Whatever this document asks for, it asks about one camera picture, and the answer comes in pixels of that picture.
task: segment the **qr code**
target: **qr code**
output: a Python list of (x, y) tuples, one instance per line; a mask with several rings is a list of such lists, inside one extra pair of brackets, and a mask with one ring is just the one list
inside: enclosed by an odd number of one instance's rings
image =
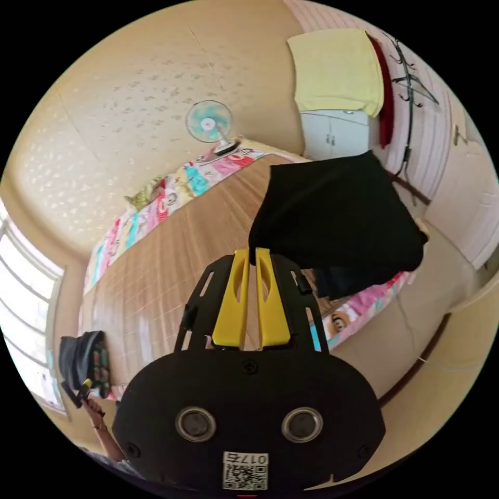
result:
[(224, 489), (266, 490), (268, 454), (224, 453)]

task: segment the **pillow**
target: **pillow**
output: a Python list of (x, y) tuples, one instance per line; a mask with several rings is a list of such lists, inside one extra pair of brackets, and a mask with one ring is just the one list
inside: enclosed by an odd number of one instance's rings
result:
[(125, 200), (138, 212), (152, 203), (165, 189), (165, 180), (159, 175), (150, 180), (134, 196), (125, 196)]

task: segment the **window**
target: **window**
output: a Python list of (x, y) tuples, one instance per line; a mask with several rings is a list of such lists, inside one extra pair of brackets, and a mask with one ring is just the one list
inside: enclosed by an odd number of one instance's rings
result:
[(10, 220), (0, 199), (0, 327), (36, 400), (64, 411), (54, 370), (54, 312), (63, 270)]

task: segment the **yellow bracket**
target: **yellow bracket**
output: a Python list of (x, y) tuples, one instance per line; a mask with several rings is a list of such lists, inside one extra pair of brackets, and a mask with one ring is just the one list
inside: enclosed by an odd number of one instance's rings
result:
[[(267, 288), (267, 299), (264, 297), (264, 285)], [(265, 248), (256, 248), (256, 286), (262, 349), (287, 345), (291, 339), (290, 329), (275, 280), (270, 250)]]
[[(248, 317), (248, 278), (250, 251), (239, 249), (234, 253), (229, 281), (222, 299), (212, 340), (215, 345), (244, 348)], [(238, 301), (238, 290), (241, 289)]]

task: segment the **camera lens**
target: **camera lens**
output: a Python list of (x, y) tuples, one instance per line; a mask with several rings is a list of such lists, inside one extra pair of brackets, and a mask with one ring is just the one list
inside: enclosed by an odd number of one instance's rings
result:
[(322, 416), (315, 409), (300, 407), (289, 412), (282, 422), (282, 434), (294, 443), (313, 440), (322, 430)]
[(216, 430), (215, 418), (205, 409), (188, 407), (177, 415), (177, 431), (190, 442), (206, 442)]

